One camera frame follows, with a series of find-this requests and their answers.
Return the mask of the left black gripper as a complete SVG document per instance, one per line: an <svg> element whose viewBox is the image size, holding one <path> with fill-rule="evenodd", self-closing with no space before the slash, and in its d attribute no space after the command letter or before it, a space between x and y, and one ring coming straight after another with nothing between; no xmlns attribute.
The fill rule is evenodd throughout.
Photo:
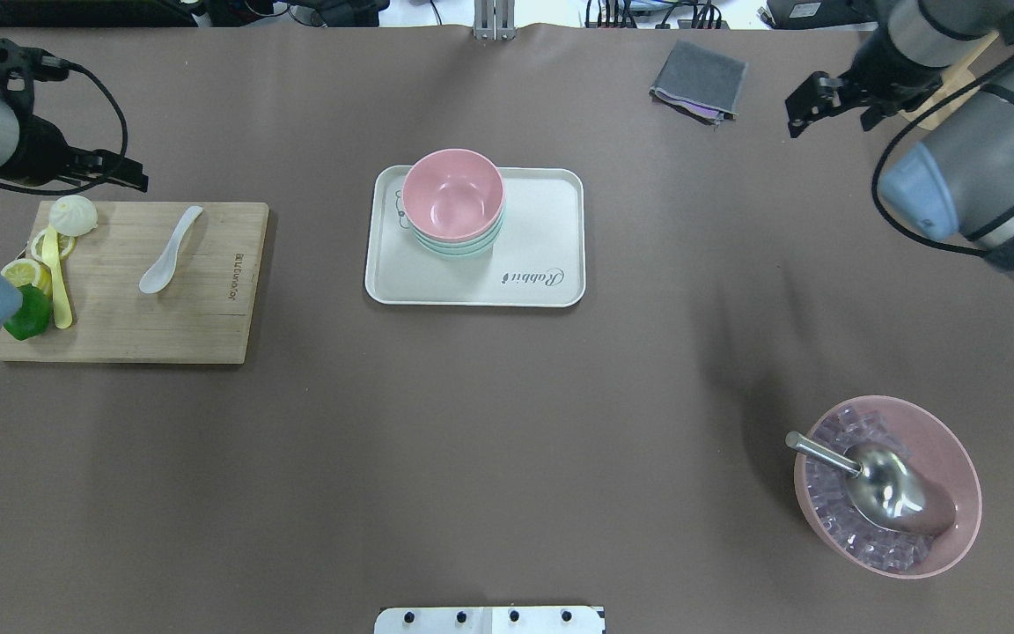
<svg viewBox="0 0 1014 634"><path fill-rule="evenodd" d="M106 100L112 98L99 77L77 62L0 39L0 189L40 191L51 181L61 181L72 191L112 183L148 192L149 177L141 162L108 150L71 147L55 124L33 112L33 85L61 83L72 73L88 77Z"/></svg>

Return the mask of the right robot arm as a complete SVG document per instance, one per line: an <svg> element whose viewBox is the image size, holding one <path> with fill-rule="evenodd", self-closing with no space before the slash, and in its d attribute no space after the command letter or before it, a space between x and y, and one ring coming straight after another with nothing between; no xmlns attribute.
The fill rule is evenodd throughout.
<svg viewBox="0 0 1014 634"><path fill-rule="evenodd" d="M1014 47L1014 1L897 1L838 77L817 71L786 98L792 137L860 108L863 129L913 112L947 69L998 33ZM871 194L881 216L926 246L981 258L1014 280L1014 56L961 89L966 103L892 165L878 161Z"/></svg>

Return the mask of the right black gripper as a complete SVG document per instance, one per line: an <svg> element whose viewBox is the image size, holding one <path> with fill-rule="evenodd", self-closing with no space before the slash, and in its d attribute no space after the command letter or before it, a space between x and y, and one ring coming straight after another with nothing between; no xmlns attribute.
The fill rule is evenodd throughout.
<svg viewBox="0 0 1014 634"><path fill-rule="evenodd" d="M884 119L898 112L913 112L929 100L944 84L941 72L917 71L912 77L898 77L885 71L864 75L846 71L838 77L816 71L802 81L784 101L789 136L797 139L813 122L829 119L857 107L864 131L871 131Z"/></svg>

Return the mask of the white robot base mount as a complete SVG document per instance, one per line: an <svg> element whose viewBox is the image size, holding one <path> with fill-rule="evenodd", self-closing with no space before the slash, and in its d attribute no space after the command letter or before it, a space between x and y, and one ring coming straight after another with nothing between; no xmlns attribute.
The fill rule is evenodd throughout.
<svg viewBox="0 0 1014 634"><path fill-rule="evenodd" d="M603 608L586 605L394 607L374 633L606 633Z"/></svg>

